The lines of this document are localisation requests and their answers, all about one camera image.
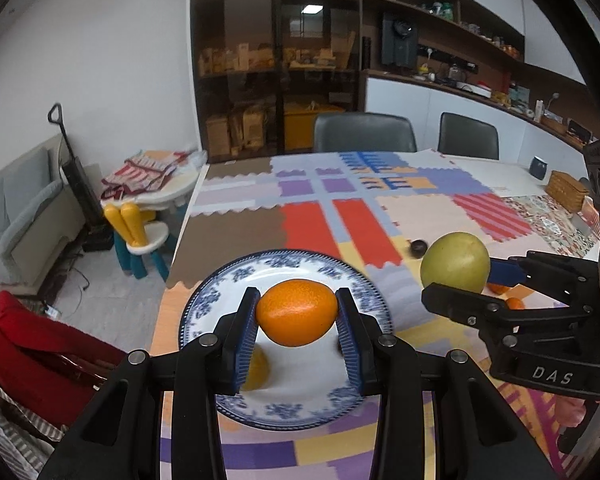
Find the blue and white plate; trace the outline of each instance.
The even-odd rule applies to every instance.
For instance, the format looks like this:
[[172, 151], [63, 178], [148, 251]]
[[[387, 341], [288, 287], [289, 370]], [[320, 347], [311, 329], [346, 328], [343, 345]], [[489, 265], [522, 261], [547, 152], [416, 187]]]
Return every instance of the blue and white plate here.
[[[393, 331], [384, 299], [353, 267], [311, 251], [275, 250], [235, 260], [196, 289], [180, 321], [180, 348], [212, 332], [224, 314], [235, 312], [248, 286], [264, 294], [295, 278], [320, 282], [334, 291], [349, 287], [359, 311], [374, 316], [383, 332]], [[350, 412], [362, 397], [349, 384], [337, 341], [335, 324], [318, 341], [298, 348], [277, 345], [259, 330], [256, 343], [269, 361], [269, 379], [259, 390], [217, 396], [218, 411], [247, 426], [273, 431], [306, 430]]]

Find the red striped pattern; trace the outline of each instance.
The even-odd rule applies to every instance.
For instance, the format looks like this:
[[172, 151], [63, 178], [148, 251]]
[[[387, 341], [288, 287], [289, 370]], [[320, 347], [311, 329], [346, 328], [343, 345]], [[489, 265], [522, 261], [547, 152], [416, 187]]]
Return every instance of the red striped pattern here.
[[287, 249], [304, 249], [340, 258], [338, 245], [317, 202], [302, 202], [282, 206], [283, 229]]
[[525, 219], [492, 193], [454, 195], [453, 201], [498, 242], [513, 240], [532, 232]]
[[388, 262], [400, 265], [400, 254], [364, 200], [334, 200], [333, 204], [365, 265], [373, 265], [378, 269]]

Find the colorful tablecloth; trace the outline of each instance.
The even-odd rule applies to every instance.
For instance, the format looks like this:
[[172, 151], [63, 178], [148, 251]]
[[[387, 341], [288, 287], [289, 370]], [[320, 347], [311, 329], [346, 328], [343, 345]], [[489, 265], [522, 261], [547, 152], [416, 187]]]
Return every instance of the colorful tablecloth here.
[[[558, 243], [556, 231], [567, 229], [567, 213], [548, 197], [537, 202], [545, 205], [541, 214], [527, 198], [501, 199], [431, 151], [287, 155], [211, 166], [189, 208], [152, 354], [177, 350], [180, 314], [195, 286], [213, 270], [255, 251], [295, 248], [330, 254], [366, 274], [384, 295], [397, 335], [418, 350], [444, 355], [462, 348], [487, 369], [488, 354], [477, 331], [434, 316], [420, 303], [420, 261], [408, 255], [409, 240], [432, 243], [448, 232], [465, 231], [499, 258], [528, 250], [583, 256], [593, 242], [580, 237], [575, 246]], [[540, 217], [548, 226], [528, 221]], [[554, 305], [522, 286], [509, 295], [524, 298], [529, 307]], [[563, 475], [570, 459], [556, 447], [554, 397], [496, 384]], [[427, 478], [433, 478], [427, 396], [424, 408]], [[168, 397], [160, 454], [168, 479], [170, 418]], [[366, 480], [377, 419], [377, 399], [367, 399], [331, 424], [295, 433], [256, 430], [220, 416], [227, 475], [236, 480]]]

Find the gray sofa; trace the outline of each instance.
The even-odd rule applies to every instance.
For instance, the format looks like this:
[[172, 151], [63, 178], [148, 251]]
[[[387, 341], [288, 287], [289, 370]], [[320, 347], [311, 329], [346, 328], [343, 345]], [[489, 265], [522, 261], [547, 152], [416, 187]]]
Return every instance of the gray sofa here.
[[36, 295], [84, 225], [80, 205], [60, 175], [67, 156], [57, 135], [0, 170], [0, 290]]

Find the sofa armrest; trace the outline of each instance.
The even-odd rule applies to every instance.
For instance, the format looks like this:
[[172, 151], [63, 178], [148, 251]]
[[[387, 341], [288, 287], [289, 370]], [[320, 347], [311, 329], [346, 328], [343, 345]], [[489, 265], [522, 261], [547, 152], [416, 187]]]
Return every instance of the sofa armrest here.
[[16, 219], [5, 229], [0, 237], [0, 254], [8, 255], [27, 232], [45, 207], [62, 191], [62, 182], [54, 180], [33, 197]]
[[0, 237], [0, 283], [11, 285], [22, 280], [22, 273], [11, 251], [31, 227], [36, 218], [53, 202], [62, 191], [62, 182], [55, 180], [30, 200], [17, 218], [5, 229]]

